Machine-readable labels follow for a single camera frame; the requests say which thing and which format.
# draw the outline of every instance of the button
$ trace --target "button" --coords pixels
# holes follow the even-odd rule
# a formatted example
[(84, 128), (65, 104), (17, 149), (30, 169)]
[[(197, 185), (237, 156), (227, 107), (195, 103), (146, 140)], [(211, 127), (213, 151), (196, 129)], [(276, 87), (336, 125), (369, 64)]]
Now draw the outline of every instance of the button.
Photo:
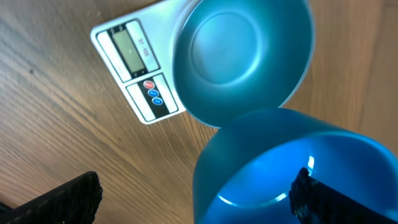
[(153, 102), (155, 105), (162, 105), (162, 104), (163, 104), (163, 100), (160, 99), (159, 97), (153, 98), (153, 99), (152, 99), (152, 102)]
[(159, 92), (157, 90), (148, 90), (148, 95), (150, 97), (156, 97), (159, 96)]
[(147, 80), (144, 82), (144, 87), (147, 88), (148, 90), (151, 90), (155, 88), (155, 83)]

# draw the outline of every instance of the white label panel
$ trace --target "white label panel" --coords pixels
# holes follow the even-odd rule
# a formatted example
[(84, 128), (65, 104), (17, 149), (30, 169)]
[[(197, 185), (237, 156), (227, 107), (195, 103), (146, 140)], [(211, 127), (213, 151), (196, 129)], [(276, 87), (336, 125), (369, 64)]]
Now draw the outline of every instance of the white label panel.
[(159, 65), (156, 62), (154, 53), (149, 47), (148, 40), (145, 38), (144, 32), (137, 21), (132, 21), (126, 24), (126, 28), (129, 31), (132, 41), (137, 47), (139, 55), (144, 61), (148, 72), (159, 69)]
[(166, 104), (169, 113), (176, 112), (178, 110), (177, 105), (173, 99), (173, 96), (169, 90), (169, 87), (164, 80), (163, 75), (157, 75), (154, 77), (155, 84), (160, 94), (162, 95), (163, 101)]
[(106, 55), (110, 59), (113, 67), (115, 68), (116, 72), (119, 74), (119, 77), (122, 80), (122, 82), (131, 80), (132, 78), (130, 73), (127, 71), (127, 68), (123, 63), (122, 58), (119, 56), (118, 51), (116, 50), (110, 36), (106, 31), (98, 34), (98, 42), (101, 44)]
[(155, 115), (150, 109), (147, 101), (144, 98), (144, 95), (142, 94), (138, 84), (133, 84), (131, 86), (127, 87), (127, 91), (130, 93), (130, 96), (136, 103), (138, 109), (141, 111), (144, 119), (146, 121), (152, 121), (155, 120)]

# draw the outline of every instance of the wooden table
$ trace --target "wooden table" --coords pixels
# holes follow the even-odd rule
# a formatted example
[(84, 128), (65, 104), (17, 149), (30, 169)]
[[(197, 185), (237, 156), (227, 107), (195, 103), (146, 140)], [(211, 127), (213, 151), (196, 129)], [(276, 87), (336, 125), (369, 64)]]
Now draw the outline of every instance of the wooden table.
[[(95, 170), (96, 223), (192, 223), (211, 129), (184, 113), (139, 122), (90, 42), (156, 0), (0, 0), (0, 200), (23, 204)], [(312, 0), (317, 46), (286, 105), (398, 153), (398, 1)]]

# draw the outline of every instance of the black object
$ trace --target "black object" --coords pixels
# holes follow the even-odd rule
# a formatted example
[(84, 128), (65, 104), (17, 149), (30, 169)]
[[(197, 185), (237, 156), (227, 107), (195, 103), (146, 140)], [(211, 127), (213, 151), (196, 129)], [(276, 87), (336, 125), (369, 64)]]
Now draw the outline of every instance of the black object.
[(102, 191), (96, 172), (87, 172), (13, 210), (4, 206), (0, 224), (91, 224)]
[(397, 224), (309, 176), (302, 168), (289, 192), (292, 213), (302, 224)]

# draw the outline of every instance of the scale platform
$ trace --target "scale platform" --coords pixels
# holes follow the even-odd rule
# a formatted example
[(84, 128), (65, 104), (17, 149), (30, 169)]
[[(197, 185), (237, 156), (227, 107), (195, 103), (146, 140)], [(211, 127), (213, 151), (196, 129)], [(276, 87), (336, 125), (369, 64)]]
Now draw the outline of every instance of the scale platform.
[(185, 111), (173, 82), (174, 48), (199, 2), (161, 1), (91, 31), (91, 41), (144, 124)]

